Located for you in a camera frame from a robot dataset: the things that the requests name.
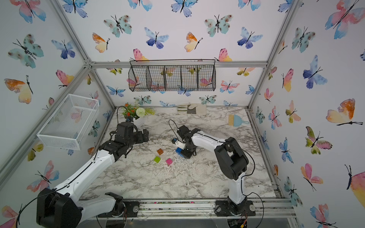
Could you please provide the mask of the long light blue lego brick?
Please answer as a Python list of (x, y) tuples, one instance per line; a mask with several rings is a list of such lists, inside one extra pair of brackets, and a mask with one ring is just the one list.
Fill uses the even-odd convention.
[(183, 149), (182, 148), (176, 148), (176, 150), (175, 150), (175, 152), (180, 156), (180, 157), (183, 157), (184, 158), (184, 156), (182, 155), (182, 151), (183, 151)]

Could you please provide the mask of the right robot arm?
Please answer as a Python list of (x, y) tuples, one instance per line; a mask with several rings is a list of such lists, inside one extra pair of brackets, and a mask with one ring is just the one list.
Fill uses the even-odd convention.
[(253, 202), (244, 193), (244, 177), (249, 159), (235, 138), (220, 139), (205, 134), (200, 129), (189, 130), (185, 125), (177, 130), (182, 138), (180, 154), (187, 159), (196, 152), (198, 147), (213, 152), (222, 173), (229, 179), (229, 194), (226, 200), (215, 202), (214, 213), (218, 217), (255, 216)]

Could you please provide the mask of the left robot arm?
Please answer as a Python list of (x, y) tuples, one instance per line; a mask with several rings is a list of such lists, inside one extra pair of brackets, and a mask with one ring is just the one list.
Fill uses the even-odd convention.
[(37, 197), (36, 222), (44, 228), (76, 228), (92, 217), (106, 214), (127, 218), (122, 196), (112, 192), (90, 200), (80, 200), (90, 184), (109, 166), (127, 155), (135, 144), (146, 143), (149, 132), (139, 131), (132, 122), (122, 122), (78, 171), (54, 189), (44, 189)]

